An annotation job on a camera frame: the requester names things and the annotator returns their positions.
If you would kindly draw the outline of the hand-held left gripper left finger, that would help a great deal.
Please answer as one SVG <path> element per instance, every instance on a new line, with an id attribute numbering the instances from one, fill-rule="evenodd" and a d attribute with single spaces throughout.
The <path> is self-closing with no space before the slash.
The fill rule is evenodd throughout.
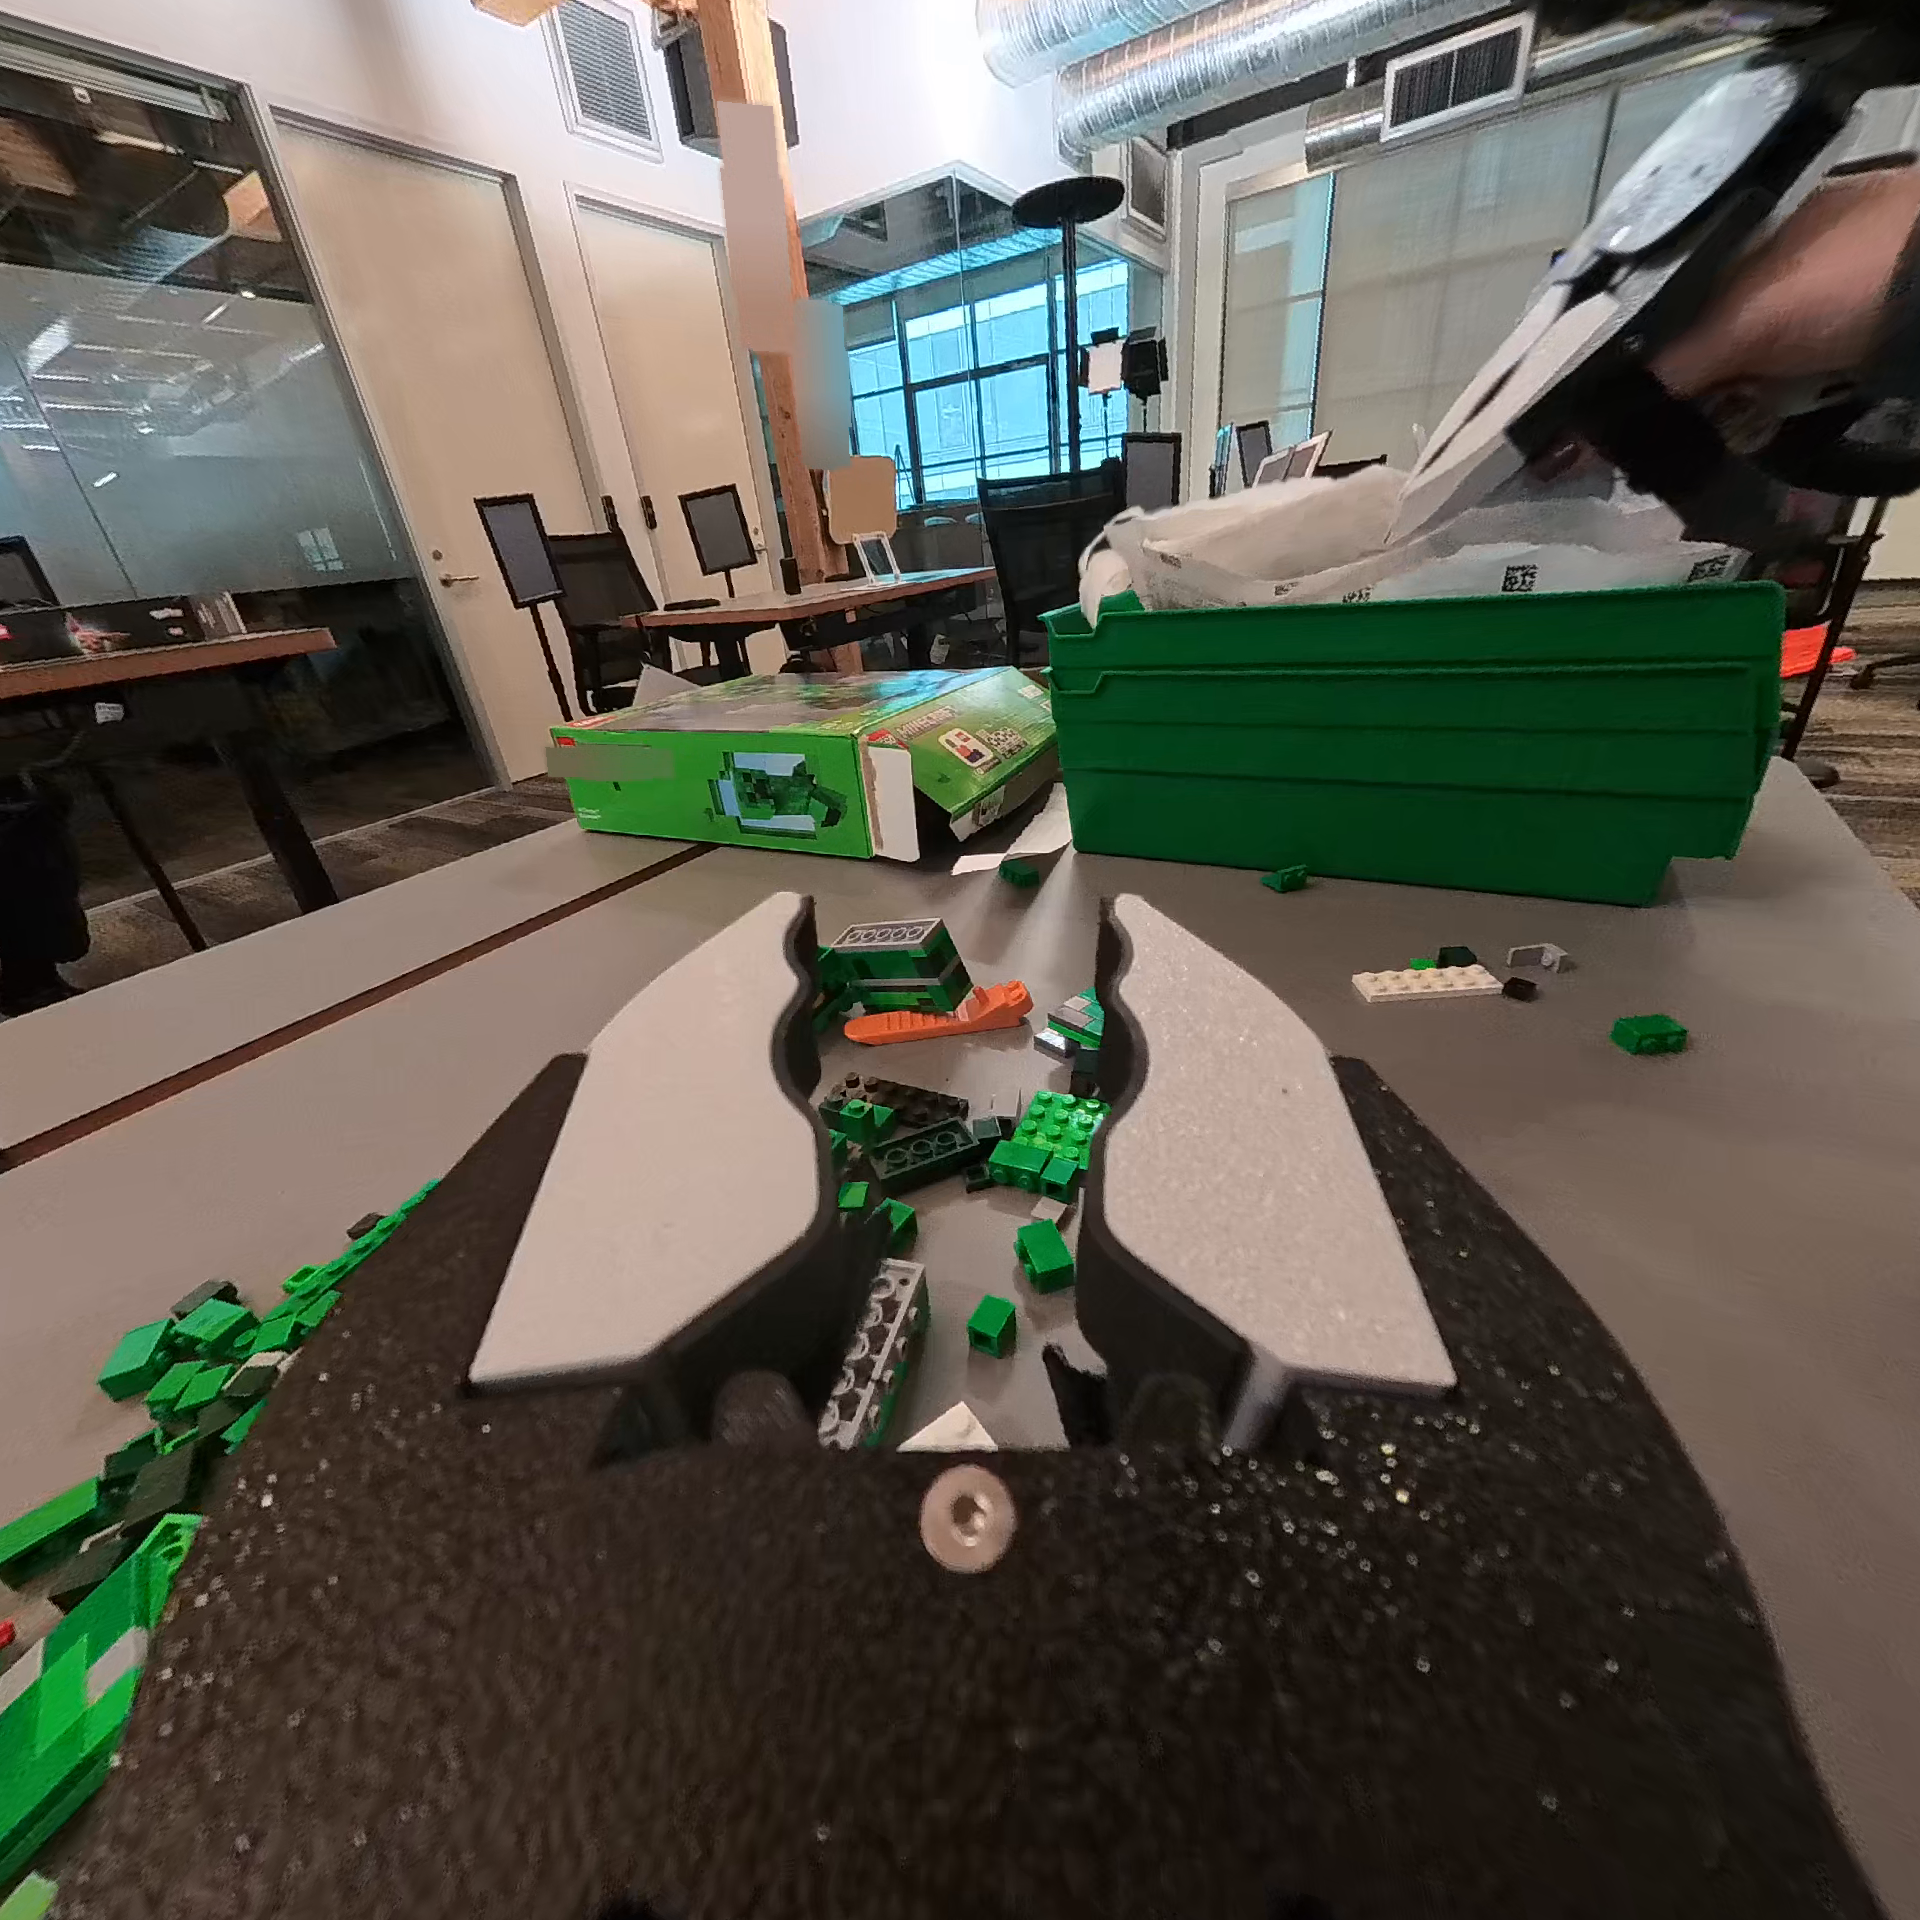
<path id="1" fill-rule="evenodd" d="M 845 1348 L 845 1246 L 809 1094 L 815 901 L 768 894 L 595 1035 L 468 1364 L 479 1397 L 627 1386 L 663 1445 L 737 1375 L 805 1403 Z"/>

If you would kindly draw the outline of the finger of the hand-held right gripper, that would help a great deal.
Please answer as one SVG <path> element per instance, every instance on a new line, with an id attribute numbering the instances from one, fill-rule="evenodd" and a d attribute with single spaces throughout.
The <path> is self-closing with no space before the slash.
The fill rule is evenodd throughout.
<path id="1" fill-rule="evenodd" d="M 1610 472 L 1593 442 L 1568 422 L 1528 448 L 1512 429 L 1610 346 L 1621 320 L 1618 293 L 1575 294 L 1571 284 L 1548 284 L 1434 429 L 1409 470 L 1385 540 L 1410 542 L 1513 486 L 1568 492 Z"/>

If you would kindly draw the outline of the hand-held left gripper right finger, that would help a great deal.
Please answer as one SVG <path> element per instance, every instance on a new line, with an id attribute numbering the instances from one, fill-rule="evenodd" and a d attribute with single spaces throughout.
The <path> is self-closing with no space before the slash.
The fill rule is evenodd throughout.
<path id="1" fill-rule="evenodd" d="M 1445 1397 L 1456 1366 L 1307 1021 L 1144 896 L 1099 902 L 1099 1122 L 1076 1323 L 1119 1436 L 1171 1400 L 1258 1447 L 1299 1388 Z"/>

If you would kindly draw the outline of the white packing bag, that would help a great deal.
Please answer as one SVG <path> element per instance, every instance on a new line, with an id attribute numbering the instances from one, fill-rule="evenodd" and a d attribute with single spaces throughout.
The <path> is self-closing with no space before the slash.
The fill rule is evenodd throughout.
<path id="1" fill-rule="evenodd" d="M 1392 535 L 1404 472 L 1372 463 L 1164 511 L 1127 509 L 1080 559 L 1080 611 L 1305 608 L 1732 583 L 1735 544 L 1693 540 L 1618 482 L 1533 484 Z"/>

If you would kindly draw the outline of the green plastic bin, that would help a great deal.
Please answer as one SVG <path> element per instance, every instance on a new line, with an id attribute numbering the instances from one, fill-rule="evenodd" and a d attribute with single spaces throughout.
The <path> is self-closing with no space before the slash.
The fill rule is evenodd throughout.
<path id="1" fill-rule="evenodd" d="M 1739 851 L 1780 725 L 1776 583 L 1045 621 L 1104 858 L 1653 906 Z"/>

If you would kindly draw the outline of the grey desk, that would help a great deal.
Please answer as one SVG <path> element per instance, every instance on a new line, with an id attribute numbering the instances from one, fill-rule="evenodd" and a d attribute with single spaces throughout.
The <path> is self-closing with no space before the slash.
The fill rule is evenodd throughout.
<path id="1" fill-rule="evenodd" d="M 1016 1455 L 957 1574 L 936 1463 L 597 1471 L 611 1391 L 463 1395 L 562 1058 L 789 887 L 1043 1003 L 1138 894 L 1290 1000 L 1456 1400 Z M 7 1023 L 4 1166 L 7 1516 L 121 1442 L 124 1328 L 441 1179 L 233 1461 L 55 1915 L 1916 1915 L 1916 915 L 1787 765 L 1644 909 L 559 826 Z"/>

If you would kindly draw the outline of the wooden office desk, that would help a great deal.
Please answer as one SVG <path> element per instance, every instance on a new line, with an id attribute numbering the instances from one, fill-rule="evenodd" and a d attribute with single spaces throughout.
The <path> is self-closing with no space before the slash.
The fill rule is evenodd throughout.
<path id="1" fill-rule="evenodd" d="M 971 608 L 992 586 L 995 566 L 948 566 L 877 580 L 815 583 L 792 595 L 748 592 L 699 608 L 642 612 L 637 621 L 650 632 L 712 647 L 720 682 L 752 675 L 748 638 L 765 631 L 784 640 L 776 670 L 881 636 L 904 636 L 913 666 L 925 666 L 933 621 Z"/>
<path id="2" fill-rule="evenodd" d="M 208 940 L 201 926 L 136 826 L 108 765 L 185 743 L 208 744 L 239 781 L 298 909 L 320 912 L 339 902 L 339 891 L 271 760 L 267 712 L 257 684 L 273 666 L 329 656 L 335 650 L 329 629 L 303 629 L 7 663 L 4 775 L 76 765 L 103 800 L 167 917 L 192 951 L 203 951 Z"/>

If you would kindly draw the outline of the person's right hand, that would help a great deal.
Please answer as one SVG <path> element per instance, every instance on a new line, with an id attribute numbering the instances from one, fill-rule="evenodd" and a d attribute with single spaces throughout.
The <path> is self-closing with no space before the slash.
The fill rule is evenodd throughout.
<path id="1" fill-rule="evenodd" d="M 1916 162 L 1835 171 L 1650 360 L 1739 452 L 1844 399 L 1916 399 Z"/>

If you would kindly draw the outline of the green square brick plate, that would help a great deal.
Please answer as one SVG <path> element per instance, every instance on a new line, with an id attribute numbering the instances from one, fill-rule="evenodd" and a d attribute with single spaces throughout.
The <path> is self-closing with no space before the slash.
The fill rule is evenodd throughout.
<path id="1" fill-rule="evenodd" d="M 1016 1132 L 989 1151 L 992 1182 L 1061 1203 L 1072 1199 L 1088 1173 L 1092 1139 L 1109 1112 L 1112 1107 L 1090 1094 L 1036 1092 Z"/>

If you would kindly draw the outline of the dark green brick assembly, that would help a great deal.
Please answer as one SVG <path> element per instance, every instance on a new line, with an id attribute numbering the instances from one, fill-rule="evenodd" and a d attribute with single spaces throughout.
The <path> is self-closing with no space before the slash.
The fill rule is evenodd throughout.
<path id="1" fill-rule="evenodd" d="M 891 1195 L 964 1173 L 981 1156 L 963 1094 L 850 1071 L 829 1086 L 821 1116 L 857 1150 L 864 1174 Z"/>

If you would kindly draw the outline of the light grey brick plate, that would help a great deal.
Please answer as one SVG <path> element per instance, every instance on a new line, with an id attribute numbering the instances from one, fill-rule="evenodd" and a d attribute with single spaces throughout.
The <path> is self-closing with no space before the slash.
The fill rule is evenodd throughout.
<path id="1" fill-rule="evenodd" d="M 889 1434 L 928 1328 L 925 1266 L 884 1259 L 819 1422 L 823 1450 L 877 1450 Z"/>

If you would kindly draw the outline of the orange brick separator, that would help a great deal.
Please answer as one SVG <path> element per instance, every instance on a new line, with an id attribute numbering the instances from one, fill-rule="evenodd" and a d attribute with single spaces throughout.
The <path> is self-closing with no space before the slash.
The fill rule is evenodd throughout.
<path id="1" fill-rule="evenodd" d="M 845 1021 L 845 1039 L 863 1047 L 891 1047 L 916 1039 L 954 1039 L 1018 1029 L 1033 1012 L 1033 999 L 1021 981 L 975 987 L 951 1010 L 896 1010 L 857 1015 Z"/>

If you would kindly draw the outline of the green brick figure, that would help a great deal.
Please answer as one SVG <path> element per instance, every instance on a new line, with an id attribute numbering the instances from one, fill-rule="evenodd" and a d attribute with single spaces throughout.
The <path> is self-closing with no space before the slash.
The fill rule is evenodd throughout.
<path id="1" fill-rule="evenodd" d="M 845 1029 L 860 1015 L 951 1010 L 975 981 L 943 918 L 855 923 L 816 948 L 812 1030 Z"/>

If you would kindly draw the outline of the black office chair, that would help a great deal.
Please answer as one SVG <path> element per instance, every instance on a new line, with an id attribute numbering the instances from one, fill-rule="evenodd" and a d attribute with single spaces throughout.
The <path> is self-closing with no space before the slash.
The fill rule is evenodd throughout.
<path id="1" fill-rule="evenodd" d="M 658 611 L 628 540 L 618 531 L 545 535 L 561 583 L 578 706 L 587 716 L 634 704 L 647 668 L 671 670 L 671 642 L 642 616 Z"/>
<path id="2" fill-rule="evenodd" d="M 1047 645 L 1045 612 L 1080 598 L 1080 559 L 1121 511 L 1121 461 L 1047 476 L 981 478 L 978 508 L 996 571 L 1008 666 L 1024 636 Z"/>

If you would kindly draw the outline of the black floor lamp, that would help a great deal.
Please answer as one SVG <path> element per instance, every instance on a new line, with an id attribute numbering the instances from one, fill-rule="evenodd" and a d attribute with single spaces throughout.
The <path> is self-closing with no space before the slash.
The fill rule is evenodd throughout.
<path id="1" fill-rule="evenodd" d="M 1068 419 L 1068 470 L 1082 468 L 1082 327 L 1076 301 L 1076 235 L 1115 213 L 1123 200 L 1123 184 L 1109 176 L 1064 176 L 1024 192 L 1016 205 L 1021 229 L 1055 229 L 1064 253 L 1064 356 L 1066 356 L 1066 419 Z"/>

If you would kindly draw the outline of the green toy box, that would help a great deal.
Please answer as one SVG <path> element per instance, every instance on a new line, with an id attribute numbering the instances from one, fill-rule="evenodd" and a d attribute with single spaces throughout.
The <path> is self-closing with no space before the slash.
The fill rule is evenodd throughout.
<path id="1" fill-rule="evenodd" d="M 914 861 L 1061 773 L 1049 693 L 1016 668 L 676 684 L 555 725 L 546 773 L 580 828 L 720 848 Z"/>

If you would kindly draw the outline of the pile of green toy bricks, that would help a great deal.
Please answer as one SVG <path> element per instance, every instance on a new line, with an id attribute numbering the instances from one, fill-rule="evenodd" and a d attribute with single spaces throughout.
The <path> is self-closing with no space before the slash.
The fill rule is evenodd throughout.
<path id="1" fill-rule="evenodd" d="M 231 1279 L 124 1333 L 96 1386 L 143 1427 L 99 1469 L 3 1527 L 3 1915 L 47 1915 L 42 1856 L 106 1788 L 153 1637 L 226 1461 L 355 1274 L 435 1191 L 351 1226 L 264 1304 Z"/>

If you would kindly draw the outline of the black tablet on stand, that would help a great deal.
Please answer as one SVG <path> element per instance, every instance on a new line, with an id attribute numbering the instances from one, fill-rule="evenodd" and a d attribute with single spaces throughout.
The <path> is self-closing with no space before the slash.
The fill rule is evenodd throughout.
<path id="1" fill-rule="evenodd" d="M 701 576 L 720 576 L 728 598 L 737 598 L 738 571 L 762 562 L 759 538 L 749 527 L 740 492 L 735 484 L 685 492 L 679 508 Z"/>
<path id="2" fill-rule="evenodd" d="M 575 709 L 562 682 L 554 640 L 545 629 L 541 608 L 562 598 L 561 565 L 548 542 L 545 519 L 532 493 L 479 496 L 474 500 L 487 542 L 512 606 L 528 612 L 535 623 L 546 682 L 555 694 L 564 723 L 575 723 Z"/>

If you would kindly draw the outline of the wooden pillar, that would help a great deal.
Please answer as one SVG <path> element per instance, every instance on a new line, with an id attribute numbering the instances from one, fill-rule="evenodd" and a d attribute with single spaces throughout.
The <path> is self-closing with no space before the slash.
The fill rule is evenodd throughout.
<path id="1" fill-rule="evenodd" d="M 803 444 L 801 322 L 807 277 L 786 167 L 772 20 L 764 3 L 698 4 L 723 136 L 728 271 L 759 373 L 784 508 L 784 549 L 803 586 L 827 586 L 849 558 L 827 538 Z"/>

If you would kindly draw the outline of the dark toy box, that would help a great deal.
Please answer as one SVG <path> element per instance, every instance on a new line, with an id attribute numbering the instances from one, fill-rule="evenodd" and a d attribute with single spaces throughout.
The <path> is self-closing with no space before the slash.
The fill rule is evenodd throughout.
<path id="1" fill-rule="evenodd" d="M 85 656 L 177 650 L 248 632 L 231 595 L 139 596 L 64 608 L 64 627 Z"/>

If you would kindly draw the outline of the silver air duct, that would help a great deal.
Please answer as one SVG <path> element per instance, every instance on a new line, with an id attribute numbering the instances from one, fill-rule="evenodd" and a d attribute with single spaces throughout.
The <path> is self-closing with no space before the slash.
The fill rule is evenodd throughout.
<path id="1" fill-rule="evenodd" d="M 975 19 L 1001 85 L 1052 82 L 1056 150 L 1087 159 L 1501 12 L 1507 3 L 978 3 Z"/>

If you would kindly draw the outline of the black wall speaker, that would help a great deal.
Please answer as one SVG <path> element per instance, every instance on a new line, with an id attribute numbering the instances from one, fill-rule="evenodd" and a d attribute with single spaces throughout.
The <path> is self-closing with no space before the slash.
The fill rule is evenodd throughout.
<path id="1" fill-rule="evenodd" d="M 784 143 L 789 150 L 794 150 L 801 143 L 801 117 L 789 62 L 786 32 L 784 23 L 777 15 L 770 19 L 770 37 L 776 53 L 776 79 L 784 126 Z M 690 15 L 676 20 L 663 19 L 657 23 L 657 45 L 663 53 L 668 93 L 676 119 L 679 141 L 696 152 L 720 159 L 723 143 L 717 134 L 714 85 L 708 78 L 699 24 Z"/>

